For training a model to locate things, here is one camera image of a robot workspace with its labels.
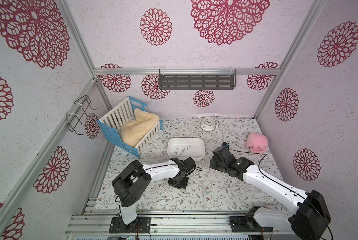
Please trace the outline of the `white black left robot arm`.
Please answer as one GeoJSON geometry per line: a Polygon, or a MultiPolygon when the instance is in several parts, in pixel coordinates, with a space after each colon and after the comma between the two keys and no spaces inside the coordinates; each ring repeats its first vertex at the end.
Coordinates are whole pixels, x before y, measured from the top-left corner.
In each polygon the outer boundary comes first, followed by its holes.
{"type": "Polygon", "coordinates": [[[128,226],[137,219],[136,202],[151,182],[168,179],[171,187],[185,189],[189,177],[197,166],[192,158],[172,158],[167,162],[147,165],[135,160],[112,180],[112,187],[119,202],[121,223],[128,226]]]}

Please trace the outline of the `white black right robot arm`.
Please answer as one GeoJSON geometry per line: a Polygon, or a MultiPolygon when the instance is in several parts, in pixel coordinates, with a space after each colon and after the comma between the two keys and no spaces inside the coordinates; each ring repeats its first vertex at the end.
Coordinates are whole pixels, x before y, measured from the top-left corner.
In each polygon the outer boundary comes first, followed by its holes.
{"type": "Polygon", "coordinates": [[[330,230],[331,217],[321,193],[295,188],[265,172],[253,161],[235,158],[228,143],[222,143],[213,151],[210,167],[261,189],[286,208],[282,211],[254,206],[243,217],[231,217],[234,233],[282,229],[294,232],[302,240],[321,240],[324,232],[330,230]]]}

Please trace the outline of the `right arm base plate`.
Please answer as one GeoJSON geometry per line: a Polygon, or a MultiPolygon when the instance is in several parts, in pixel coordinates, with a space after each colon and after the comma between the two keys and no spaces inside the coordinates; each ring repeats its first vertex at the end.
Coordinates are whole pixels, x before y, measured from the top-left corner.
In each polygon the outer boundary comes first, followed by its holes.
{"type": "Polygon", "coordinates": [[[254,219],[254,214],[259,210],[260,206],[252,207],[244,216],[229,217],[230,226],[233,233],[266,233],[271,232],[271,227],[261,227],[254,219]]]}

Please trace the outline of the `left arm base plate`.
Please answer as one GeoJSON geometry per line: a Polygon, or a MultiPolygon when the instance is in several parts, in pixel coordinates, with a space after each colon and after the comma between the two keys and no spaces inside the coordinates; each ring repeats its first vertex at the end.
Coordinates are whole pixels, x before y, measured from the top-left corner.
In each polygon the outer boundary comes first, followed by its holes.
{"type": "Polygon", "coordinates": [[[151,217],[137,217],[136,220],[126,225],[121,217],[113,217],[111,220],[110,234],[126,233],[149,233],[151,228],[151,217]]]}

